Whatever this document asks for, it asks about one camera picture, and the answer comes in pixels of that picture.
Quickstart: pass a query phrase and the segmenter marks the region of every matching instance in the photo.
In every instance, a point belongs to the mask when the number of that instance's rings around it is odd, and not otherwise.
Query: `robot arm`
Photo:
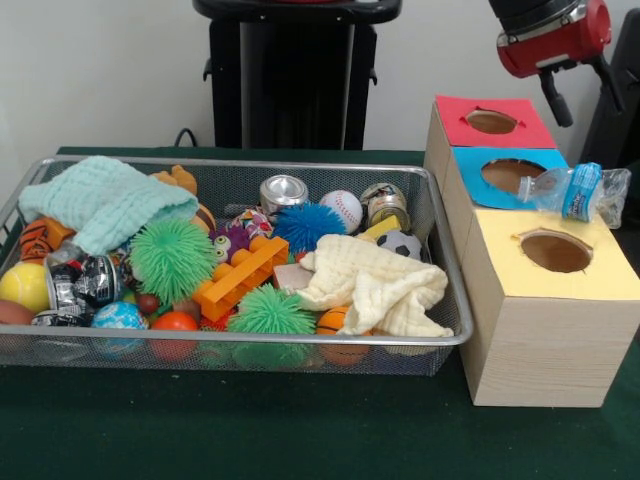
[[[573,124],[571,112],[555,88],[553,74],[580,64],[591,65],[616,111],[622,95],[604,59],[611,43],[611,18],[604,0],[489,0],[504,31],[498,54],[518,78],[539,75],[542,90],[558,124]]]

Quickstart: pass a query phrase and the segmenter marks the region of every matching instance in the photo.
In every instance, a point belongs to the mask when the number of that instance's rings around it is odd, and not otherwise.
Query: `hole in box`
[[[572,273],[591,263],[593,249],[576,237],[553,230],[535,230],[520,235],[520,245],[527,257],[552,272]]]
[[[546,171],[528,160],[499,158],[482,167],[482,177],[498,190],[517,195],[522,177],[537,177]]]
[[[467,122],[471,128],[489,135],[506,135],[518,126],[518,121],[509,115],[480,108],[467,115]]]

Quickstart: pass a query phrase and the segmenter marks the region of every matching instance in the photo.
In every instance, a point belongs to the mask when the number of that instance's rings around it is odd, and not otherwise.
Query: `stacked boxes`
[[[521,176],[556,167],[529,101],[437,98],[425,168],[473,307],[462,357],[476,405],[601,406],[638,328],[640,280],[604,222],[517,199]]]

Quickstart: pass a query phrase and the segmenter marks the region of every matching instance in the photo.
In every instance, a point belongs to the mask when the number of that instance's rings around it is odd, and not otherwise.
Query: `green tablecloth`
[[[61,153],[421,164],[422,153]],[[434,378],[0,369],[0,478],[640,478],[640,349],[600,410],[476,408]]]

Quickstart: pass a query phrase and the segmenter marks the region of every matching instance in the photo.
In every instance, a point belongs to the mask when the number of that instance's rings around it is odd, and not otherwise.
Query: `red paper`
[[[436,96],[438,112],[452,147],[557,148],[551,133],[527,99],[482,100]],[[467,117],[476,110],[498,112],[514,120],[511,133],[483,133]]]

